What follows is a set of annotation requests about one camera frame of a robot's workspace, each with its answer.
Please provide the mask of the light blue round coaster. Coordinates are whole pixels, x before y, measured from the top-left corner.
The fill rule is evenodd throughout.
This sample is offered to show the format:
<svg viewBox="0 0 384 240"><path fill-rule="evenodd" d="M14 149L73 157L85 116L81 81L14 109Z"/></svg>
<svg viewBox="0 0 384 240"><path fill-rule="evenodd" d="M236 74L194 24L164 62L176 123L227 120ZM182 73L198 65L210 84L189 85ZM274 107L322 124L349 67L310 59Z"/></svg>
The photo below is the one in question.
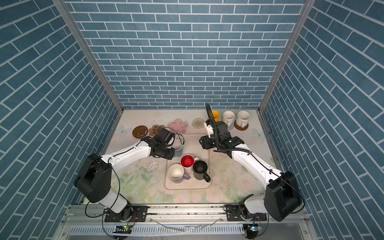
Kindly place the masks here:
<svg viewBox="0 0 384 240"><path fill-rule="evenodd" d="M231 131L232 129L234 129L234 124L235 123L232 123L230 126L228 126L228 131Z"/></svg>

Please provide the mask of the cork paw print coaster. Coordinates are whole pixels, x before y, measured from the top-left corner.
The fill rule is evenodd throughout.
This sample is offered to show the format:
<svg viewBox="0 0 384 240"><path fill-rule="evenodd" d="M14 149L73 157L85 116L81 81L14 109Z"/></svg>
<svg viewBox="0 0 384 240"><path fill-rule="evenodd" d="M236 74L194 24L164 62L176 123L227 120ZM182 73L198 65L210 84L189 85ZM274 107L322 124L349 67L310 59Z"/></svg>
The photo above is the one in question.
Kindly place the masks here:
<svg viewBox="0 0 384 240"><path fill-rule="evenodd" d="M164 127L164 125L153 125L148 131L149 136L156 136Z"/></svg>

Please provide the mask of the light blue mug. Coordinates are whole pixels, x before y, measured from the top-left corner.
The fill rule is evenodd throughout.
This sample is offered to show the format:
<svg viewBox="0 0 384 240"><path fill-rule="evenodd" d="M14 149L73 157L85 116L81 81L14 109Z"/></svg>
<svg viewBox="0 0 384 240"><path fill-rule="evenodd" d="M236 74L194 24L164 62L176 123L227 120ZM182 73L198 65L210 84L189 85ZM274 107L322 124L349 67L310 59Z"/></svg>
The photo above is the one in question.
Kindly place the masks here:
<svg viewBox="0 0 384 240"><path fill-rule="evenodd" d="M174 157L180 157L182 155L182 152L183 152L182 141L179 139L175 139L172 147L175 149Z"/></svg>

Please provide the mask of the yellow mug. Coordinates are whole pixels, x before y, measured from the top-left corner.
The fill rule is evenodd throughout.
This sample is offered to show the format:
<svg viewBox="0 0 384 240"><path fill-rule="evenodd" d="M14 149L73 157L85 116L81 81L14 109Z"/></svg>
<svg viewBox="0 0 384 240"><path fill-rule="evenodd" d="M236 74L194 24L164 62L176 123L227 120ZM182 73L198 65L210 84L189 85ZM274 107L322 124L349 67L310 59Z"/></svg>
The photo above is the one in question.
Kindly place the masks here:
<svg viewBox="0 0 384 240"><path fill-rule="evenodd" d="M212 111L212 115L214 117L215 122L219 121L220 113L217 111Z"/></svg>

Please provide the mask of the white speckled mug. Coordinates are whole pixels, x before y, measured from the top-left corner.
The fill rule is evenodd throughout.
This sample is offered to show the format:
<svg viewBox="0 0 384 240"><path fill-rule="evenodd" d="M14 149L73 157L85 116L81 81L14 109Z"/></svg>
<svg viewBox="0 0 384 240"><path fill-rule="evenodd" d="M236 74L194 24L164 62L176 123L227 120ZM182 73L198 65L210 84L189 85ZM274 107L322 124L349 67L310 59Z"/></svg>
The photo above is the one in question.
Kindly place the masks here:
<svg viewBox="0 0 384 240"><path fill-rule="evenodd" d="M249 112L239 111L236 122L240 127L244 127L246 124L249 123L250 118L251 118L251 115Z"/></svg>

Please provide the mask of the pink flower coaster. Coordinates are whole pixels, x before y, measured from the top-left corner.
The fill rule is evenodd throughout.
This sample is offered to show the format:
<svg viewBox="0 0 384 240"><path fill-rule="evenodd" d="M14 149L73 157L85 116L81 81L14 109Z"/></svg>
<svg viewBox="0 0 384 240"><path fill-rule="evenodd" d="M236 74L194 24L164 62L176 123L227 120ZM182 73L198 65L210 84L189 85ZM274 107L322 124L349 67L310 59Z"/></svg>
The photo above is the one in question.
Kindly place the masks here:
<svg viewBox="0 0 384 240"><path fill-rule="evenodd" d="M171 129L173 133L185 134L187 132L188 122L182 119L175 119L173 122L168 123L167 127Z"/></svg>

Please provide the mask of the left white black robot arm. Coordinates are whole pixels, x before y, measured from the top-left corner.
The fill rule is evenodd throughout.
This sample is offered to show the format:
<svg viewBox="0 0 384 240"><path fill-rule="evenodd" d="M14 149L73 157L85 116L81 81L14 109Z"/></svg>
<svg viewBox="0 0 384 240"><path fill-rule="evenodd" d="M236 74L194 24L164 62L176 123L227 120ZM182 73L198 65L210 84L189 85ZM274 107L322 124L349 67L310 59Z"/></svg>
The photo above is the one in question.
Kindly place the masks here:
<svg viewBox="0 0 384 240"><path fill-rule="evenodd" d="M117 192L112 189L112 176L116 176L118 170L149 156L171 160L175 154L172 147L174 141L175 133L163 128L156 136L143 137L132 146L115 153L103 156L91 154L76 176L74 186L90 203L104 206L117 214L121 222L129 221L133 216L132 204L121 195L121 184Z"/></svg>

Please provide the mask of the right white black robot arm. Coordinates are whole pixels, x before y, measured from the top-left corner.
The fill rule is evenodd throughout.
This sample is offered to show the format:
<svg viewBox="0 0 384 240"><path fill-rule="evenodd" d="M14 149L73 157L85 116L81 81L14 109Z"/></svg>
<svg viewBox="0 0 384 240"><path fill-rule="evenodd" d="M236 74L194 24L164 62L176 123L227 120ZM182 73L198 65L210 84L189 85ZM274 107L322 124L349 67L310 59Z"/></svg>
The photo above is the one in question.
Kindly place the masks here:
<svg viewBox="0 0 384 240"><path fill-rule="evenodd" d="M240 201L243 218L260 213L281 222L302 204L297 179L291 172L284 173L267 164L243 140L232 137L224 122L207 120L204 127L208 134L199 140L202 148L228 155L255 176L265 189L263 197L249 195Z"/></svg>

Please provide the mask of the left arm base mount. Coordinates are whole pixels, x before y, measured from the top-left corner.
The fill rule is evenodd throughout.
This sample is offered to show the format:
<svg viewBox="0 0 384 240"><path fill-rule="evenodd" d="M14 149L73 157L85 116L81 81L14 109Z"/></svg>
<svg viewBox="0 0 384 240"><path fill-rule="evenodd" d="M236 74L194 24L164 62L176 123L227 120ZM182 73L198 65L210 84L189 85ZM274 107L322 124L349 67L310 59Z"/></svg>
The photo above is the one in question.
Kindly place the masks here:
<svg viewBox="0 0 384 240"><path fill-rule="evenodd" d="M120 213L114 213L107 210L104 221L107 223L120 223L120 222L145 222L148 206L132 206L125 207Z"/></svg>

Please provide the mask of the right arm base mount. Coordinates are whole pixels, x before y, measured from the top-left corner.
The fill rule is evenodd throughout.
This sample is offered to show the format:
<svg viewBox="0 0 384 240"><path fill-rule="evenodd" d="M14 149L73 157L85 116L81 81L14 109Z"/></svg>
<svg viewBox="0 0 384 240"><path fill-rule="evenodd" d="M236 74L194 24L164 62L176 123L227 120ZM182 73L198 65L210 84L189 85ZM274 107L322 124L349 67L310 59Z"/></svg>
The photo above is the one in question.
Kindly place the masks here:
<svg viewBox="0 0 384 240"><path fill-rule="evenodd" d="M239 222L239 221L266 221L267 215L263 213L251 214L243 205L231 205L226 204L223 206L223 210L226 213L227 221Z"/></svg>

